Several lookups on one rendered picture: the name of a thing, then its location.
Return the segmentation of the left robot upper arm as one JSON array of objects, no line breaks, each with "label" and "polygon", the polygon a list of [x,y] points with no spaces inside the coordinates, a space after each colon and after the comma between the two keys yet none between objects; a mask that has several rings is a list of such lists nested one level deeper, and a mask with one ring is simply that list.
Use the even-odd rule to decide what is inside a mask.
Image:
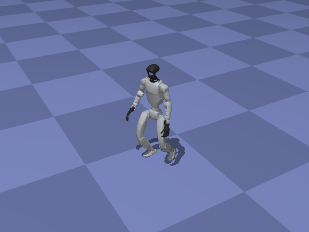
[{"label": "left robot upper arm", "polygon": [[170,95],[169,95],[169,87],[163,83],[159,85],[160,91],[163,93],[164,99],[166,102],[164,103],[164,107],[167,107],[167,103],[171,103]]}]

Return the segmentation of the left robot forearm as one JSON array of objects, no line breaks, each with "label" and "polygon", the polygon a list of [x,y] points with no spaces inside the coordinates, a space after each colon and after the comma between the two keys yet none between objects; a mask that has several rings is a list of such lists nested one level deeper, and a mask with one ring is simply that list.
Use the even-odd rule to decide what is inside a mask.
[{"label": "left robot forearm", "polygon": [[170,112],[172,110],[172,107],[171,107],[171,103],[167,103],[167,108],[165,109],[165,120],[167,121],[167,124],[170,123]]}]

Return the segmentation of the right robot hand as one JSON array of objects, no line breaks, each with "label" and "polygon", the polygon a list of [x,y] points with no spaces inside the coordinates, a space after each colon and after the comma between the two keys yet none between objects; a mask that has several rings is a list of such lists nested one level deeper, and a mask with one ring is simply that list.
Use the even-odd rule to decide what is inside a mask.
[{"label": "right robot hand", "polygon": [[135,109],[135,107],[133,106],[132,108],[130,108],[130,110],[128,111],[128,113],[127,113],[127,116],[126,116],[126,121],[128,121],[128,116],[129,116],[129,114],[131,113],[131,112],[133,112],[134,111],[134,109]]}]

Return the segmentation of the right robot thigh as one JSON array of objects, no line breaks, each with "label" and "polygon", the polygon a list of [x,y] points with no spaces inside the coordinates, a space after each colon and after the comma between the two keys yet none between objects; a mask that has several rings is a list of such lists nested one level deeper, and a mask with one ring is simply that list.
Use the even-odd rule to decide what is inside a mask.
[{"label": "right robot thigh", "polygon": [[138,120],[136,135],[137,140],[140,143],[144,143],[146,141],[146,137],[143,134],[147,126],[147,119],[150,119],[149,110],[143,111]]}]

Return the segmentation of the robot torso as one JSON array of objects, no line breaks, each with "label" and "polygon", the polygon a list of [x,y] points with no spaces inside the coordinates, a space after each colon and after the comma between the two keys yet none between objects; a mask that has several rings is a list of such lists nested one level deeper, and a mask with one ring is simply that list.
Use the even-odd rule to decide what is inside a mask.
[{"label": "robot torso", "polygon": [[155,83],[150,82],[150,78],[147,78],[145,80],[145,90],[147,100],[149,104],[151,104],[152,106],[152,108],[149,109],[149,117],[152,118],[153,120],[158,120],[158,116],[162,115],[162,110],[159,109],[159,105],[162,104],[164,100],[163,93],[159,89],[159,85],[161,83],[163,83],[161,80]]}]

